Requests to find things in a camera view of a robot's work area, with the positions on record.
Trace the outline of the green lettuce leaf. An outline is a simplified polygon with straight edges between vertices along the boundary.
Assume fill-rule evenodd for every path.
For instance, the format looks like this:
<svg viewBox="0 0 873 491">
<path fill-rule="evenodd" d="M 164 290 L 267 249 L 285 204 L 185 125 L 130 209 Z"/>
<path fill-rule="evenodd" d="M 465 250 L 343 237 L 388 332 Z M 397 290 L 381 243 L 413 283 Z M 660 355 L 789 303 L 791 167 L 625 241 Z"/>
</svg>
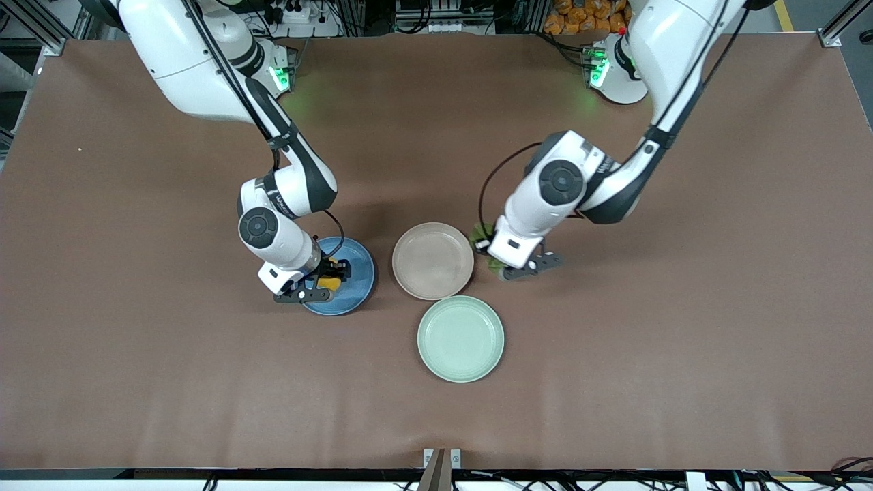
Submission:
<svg viewBox="0 0 873 491">
<path fill-rule="evenodd" d="M 468 242 L 470 243 L 470 246 L 473 249 L 475 254 L 477 254 L 477 238 L 483 237 L 486 235 L 493 235 L 494 236 L 494 226 L 490 222 L 477 223 L 476 226 L 474 226 L 472 232 L 469 234 Z M 489 254 L 478 254 L 478 255 L 480 255 L 481 257 L 484 257 L 486 259 L 488 270 L 491 273 L 495 274 L 496 276 L 501 276 L 501 274 L 503 273 L 504 268 L 505 268 L 504 263 L 502 263 L 499 260 L 496 260 L 495 258 L 492 257 L 492 255 L 489 255 Z"/>
</svg>

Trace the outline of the blue plate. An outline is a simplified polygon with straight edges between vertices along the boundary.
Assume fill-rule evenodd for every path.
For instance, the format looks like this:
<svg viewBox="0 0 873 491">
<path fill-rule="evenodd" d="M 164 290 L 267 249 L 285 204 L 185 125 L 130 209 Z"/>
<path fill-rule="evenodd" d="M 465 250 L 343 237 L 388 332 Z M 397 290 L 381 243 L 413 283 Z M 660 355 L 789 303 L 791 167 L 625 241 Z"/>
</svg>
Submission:
<svg viewBox="0 0 873 491">
<path fill-rule="evenodd" d="M 371 295 L 375 286 L 376 270 L 373 258 L 364 245 L 346 237 L 342 240 L 339 236 L 322 237 L 317 243 L 322 252 L 331 252 L 336 246 L 340 249 L 331 257 L 336 260 L 349 260 L 352 267 L 351 277 L 343 282 L 341 287 L 334 292 L 331 301 L 323 303 L 309 303 L 303 305 L 306 310 L 319 315 L 345 315 L 358 309 Z M 317 280 L 306 279 L 307 287 L 315 287 Z"/>
</svg>

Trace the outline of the pink beige plate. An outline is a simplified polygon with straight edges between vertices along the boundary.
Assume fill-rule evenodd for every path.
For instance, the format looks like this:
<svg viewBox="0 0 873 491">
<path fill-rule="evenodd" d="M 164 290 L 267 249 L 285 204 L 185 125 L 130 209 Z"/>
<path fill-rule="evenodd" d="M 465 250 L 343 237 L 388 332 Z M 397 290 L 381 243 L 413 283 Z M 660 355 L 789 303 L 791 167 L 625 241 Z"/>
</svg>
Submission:
<svg viewBox="0 0 873 491">
<path fill-rule="evenodd" d="M 409 295 L 439 301 L 471 280 L 474 254 L 467 236 L 440 222 L 418 224 L 399 237 L 391 256 L 397 283 Z"/>
</svg>

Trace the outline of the mint green plate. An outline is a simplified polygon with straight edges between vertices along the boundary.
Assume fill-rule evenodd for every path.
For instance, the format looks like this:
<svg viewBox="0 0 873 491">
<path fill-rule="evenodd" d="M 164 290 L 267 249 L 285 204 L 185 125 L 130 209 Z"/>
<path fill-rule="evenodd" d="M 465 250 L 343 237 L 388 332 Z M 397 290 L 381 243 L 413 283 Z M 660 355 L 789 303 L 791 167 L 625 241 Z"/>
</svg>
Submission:
<svg viewBox="0 0 873 491">
<path fill-rule="evenodd" d="M 419 321 L 419 357 L 443 381 L 472 383 L 487 377 L 498 367 L 504 348 L 502 321 L 482 299 L 468 295 L 440 299 Z"/>
</svg>

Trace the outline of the brown table cover sheet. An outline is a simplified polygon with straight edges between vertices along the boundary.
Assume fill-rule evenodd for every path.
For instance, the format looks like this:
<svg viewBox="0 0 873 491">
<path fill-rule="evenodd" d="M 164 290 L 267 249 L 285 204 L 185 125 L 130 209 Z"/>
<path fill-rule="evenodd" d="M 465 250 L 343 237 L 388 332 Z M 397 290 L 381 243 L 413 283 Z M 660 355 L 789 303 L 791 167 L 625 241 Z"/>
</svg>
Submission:
<svg viewBox="0 0 873 491">
<path fill-rule="evenodd" d="M 873 455 L 873 133 L 838 50 L 740 37 L 639 205 L 567 220 L 565 264 L 465 289 L 505 327 L 474 383 L 426 369 L 391 252 L 468 232 L 505 156 L 615 106 L 537 38 L 328 38 L 283 104 L 336 174 L 379 283 L 358 311 L 276 304 L 237 236 L 270 167 L 250 125 L 181 114 L 128 42 L 46 60 L 0 172 L 0 468 L 829 469 Z"/>
</svg>

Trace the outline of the white power strip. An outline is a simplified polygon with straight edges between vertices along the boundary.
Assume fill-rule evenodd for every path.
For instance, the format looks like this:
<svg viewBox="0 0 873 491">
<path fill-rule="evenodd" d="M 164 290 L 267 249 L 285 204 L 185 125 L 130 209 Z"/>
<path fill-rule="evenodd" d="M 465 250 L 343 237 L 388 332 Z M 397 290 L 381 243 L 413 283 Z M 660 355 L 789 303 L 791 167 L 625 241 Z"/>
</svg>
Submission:
<svg viewBox="0 0 873 491">
<path fill-rule="evenodd" d="M 330 0 L 265 0 L 261 18 L 273 38 L 336 38 L 346 33 Z"/>
<path fill-rule="evenodd" d="M 496 0 L 394 0 L 395 31 L 405 34 L 487 34 Z"/>
</svg>

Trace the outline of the bag of orange fruit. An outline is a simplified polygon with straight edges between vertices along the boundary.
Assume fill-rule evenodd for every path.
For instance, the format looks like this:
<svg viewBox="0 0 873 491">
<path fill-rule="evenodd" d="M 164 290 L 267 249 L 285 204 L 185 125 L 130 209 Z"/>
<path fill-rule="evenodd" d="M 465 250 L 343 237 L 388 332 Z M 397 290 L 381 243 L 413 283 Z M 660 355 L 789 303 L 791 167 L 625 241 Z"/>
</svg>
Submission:
<svg viewBox="0 0 873 491">
<path fill-rule="evenodd" d="M 617 33 L 621 26 L 629 26 L 633 15 L 629 0 L 551 0 L 542 31 L 552 36 Z"/>
</svg>

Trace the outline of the aluminium frame profile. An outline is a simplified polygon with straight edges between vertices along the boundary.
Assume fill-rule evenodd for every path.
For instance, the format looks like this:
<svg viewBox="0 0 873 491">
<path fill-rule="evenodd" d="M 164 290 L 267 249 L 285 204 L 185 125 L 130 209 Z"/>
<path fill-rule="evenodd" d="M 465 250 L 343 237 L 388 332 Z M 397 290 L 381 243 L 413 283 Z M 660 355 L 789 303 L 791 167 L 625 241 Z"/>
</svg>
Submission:
<svg viewBox="0 0 873 491">
<path fill-rule="evenodd" d="M 857 20 L 861 14 L 873 5 L 873 0 L 848 0 L 838 10 L 838 13 L 829 19 L 825 25 L 816 30 L 818 40 L 823 48 L 836 48 L 842 45 L 841 34 L 849 25 Z"/>
<path fill-rule="evenodd" d="M 101 28 L 81 0 L 0 0 L 0 46 L 41 46 L 59 56 L 66 41 L 98 38 Z"/>
</svg>

